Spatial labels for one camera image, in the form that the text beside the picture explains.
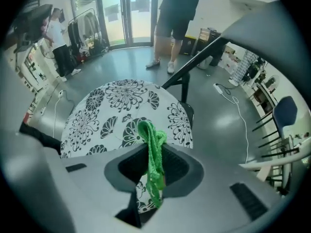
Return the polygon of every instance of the round table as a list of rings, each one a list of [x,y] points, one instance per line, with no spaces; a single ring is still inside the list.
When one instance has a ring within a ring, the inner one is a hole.
[[[160,86],[140,80],[114,81],[91,91],[66,121],[61,158],[71,158],[143,143],[137,124],[151,121],[167,133],[167,142],[192,148],[187,114]],[[138,212],[155,206],[146,190],[146,175],[137,184]]]

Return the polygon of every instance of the chair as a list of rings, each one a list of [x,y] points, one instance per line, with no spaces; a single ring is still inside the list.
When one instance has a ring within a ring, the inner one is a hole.
[[[272,117],[269,120],[265,121],[264,123],[262,123],[261,125],[259,125],[258,127],[256,127],[255,129],[252,130],[252,131],[255,131],[255,130],[261,128],[262,126],[264,126],[265,124],[267,124],[271,120],[273,120],[275,125],[276,125],[276,131],[264,136],[263,139],[265,139],[265,138],[267,138],[267,137],[269,137],[275,133],[278,133],[278,137],[273,139],[272,141],[269,141],[265,144],[260,145],[259,148],[267,146],[270,143],[272,143],[272,142],[274,142],[280,138],[284,138],[283,128],[285,126],[293,125],[296,121],[296,117],[297,117],[297,106],[296,106],[293,98],[291,96],[283,97],[280,100],[280,102],[276,105],[276,107],[273,109]]]

